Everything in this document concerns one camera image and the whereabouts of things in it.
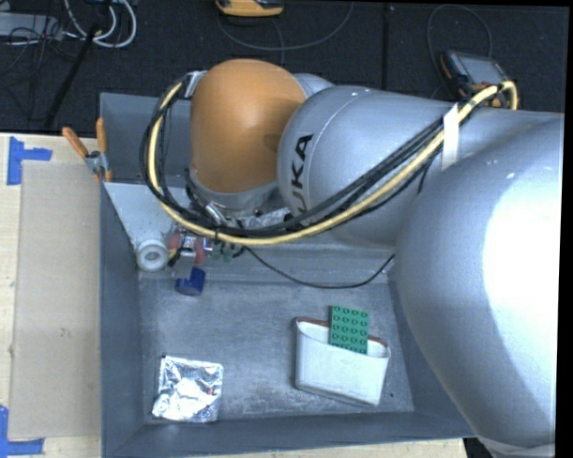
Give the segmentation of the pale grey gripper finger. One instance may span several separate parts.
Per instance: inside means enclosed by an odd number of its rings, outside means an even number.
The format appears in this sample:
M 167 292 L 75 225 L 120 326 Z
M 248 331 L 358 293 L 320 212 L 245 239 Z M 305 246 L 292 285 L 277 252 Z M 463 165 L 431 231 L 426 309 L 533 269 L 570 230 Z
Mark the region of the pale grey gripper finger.
M 173 277 L 188 279 L 197 256 L 197 243 L 194 236 L 183 236 L 174 254 Z

